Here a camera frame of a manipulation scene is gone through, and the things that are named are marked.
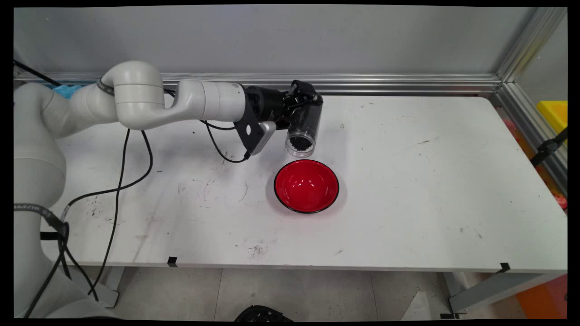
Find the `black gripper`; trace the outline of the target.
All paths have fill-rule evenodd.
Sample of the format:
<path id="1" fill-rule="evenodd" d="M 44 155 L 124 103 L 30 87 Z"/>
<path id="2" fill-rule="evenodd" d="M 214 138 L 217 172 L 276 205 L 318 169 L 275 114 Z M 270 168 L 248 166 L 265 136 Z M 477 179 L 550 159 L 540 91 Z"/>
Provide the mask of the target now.
<path id="1" fill-rule="evenodd" d="M 313 85 L 293 80 L 288 91 L 267 87 L 245 87 L 246 104 L 258 122 L 273 121 L 277 130 L 290 127 L 290 111 L 309 105 L 321 106 L 323 97 Z"/>

